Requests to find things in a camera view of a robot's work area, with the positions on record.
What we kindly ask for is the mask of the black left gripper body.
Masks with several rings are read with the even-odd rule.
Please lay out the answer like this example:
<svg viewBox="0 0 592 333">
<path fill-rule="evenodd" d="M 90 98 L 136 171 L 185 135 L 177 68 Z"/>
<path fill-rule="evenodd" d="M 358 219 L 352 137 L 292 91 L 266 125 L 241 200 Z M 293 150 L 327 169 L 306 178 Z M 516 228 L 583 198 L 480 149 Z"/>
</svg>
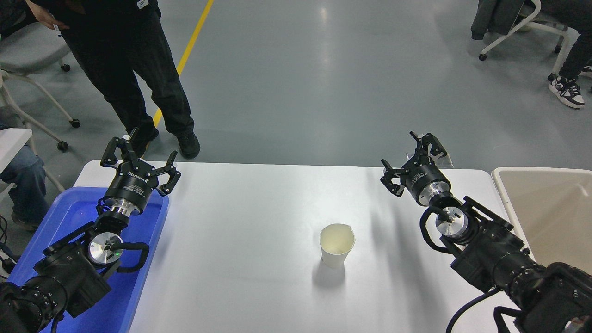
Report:
<svg viewBox="0 0 592 333">
<path fill-rule="evenodd" d="M 136 208 L 146 207 L 150 195 L 157 186 L 157 177 L 152 174 L 154 166 L 143 160 L 121 162 L 116 167 L 116 176 L 106 190 L 105 200 L 125 200 Z"/>
</svg>

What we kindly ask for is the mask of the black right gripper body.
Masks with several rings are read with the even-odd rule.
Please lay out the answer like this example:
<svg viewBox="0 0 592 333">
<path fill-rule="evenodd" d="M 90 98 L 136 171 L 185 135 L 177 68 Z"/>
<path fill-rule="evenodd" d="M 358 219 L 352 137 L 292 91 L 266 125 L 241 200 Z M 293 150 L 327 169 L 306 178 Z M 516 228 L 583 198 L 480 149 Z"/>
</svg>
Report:
<svg viewBox="0 0 592 333">
<path fill-rule="evenodd" d="M 405 164 L 401 184 L 419 204 L 429 204 L 437 195 L 450 192 L 450 182 L 435 164 Z"/>
</svg>

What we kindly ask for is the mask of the person's hand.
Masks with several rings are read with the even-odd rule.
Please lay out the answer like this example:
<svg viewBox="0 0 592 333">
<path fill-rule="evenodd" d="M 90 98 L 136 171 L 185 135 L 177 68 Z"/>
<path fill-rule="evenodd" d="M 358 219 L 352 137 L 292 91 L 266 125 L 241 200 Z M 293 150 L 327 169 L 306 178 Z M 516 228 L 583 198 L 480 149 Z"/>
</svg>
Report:
<svg viewBox="0 0 592 333">
<path fill-rule="evenodd" d="M 64 22 L 57 20 L 49 11 L 44 8 L 41 8 L 36 14 L 35 17 L 39 23 L 42 25 L 52 29 L 52 30 L 59 30 L 64 31 L 68 30 L 70 27 L 66 25 Z"/>
</svg>

